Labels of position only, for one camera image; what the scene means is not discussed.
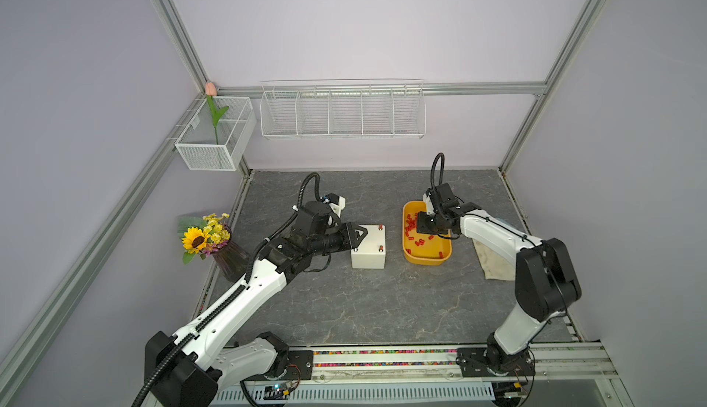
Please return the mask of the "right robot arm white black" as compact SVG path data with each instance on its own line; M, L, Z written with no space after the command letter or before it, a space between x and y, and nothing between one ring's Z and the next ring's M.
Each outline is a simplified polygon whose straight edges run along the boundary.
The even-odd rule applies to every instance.
M562 241L541 239L496 219L473 202L462 202L444 181L445 154L436 154L425 210L417 214L419 232L455 240L478 241L515 268L516 304L486 341L482 352L459 352L457 364L505 376L525 365L535 374L530 343L553 319L561 318L582 297L570 252Z

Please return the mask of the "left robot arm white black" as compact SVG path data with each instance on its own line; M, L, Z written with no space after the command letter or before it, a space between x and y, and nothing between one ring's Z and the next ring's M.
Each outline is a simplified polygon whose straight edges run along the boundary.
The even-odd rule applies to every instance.
M366 228L342 221L343 197L316 194L307 202L305 191L299 190L293 214L257 245L230 290L173 335L158 332L147 342L135 406L149 396L162 406L208 406L246 379L285 375L289 347L273 333L233 349L226 345L265 302L311 272L314 257L350 252L367 235Z

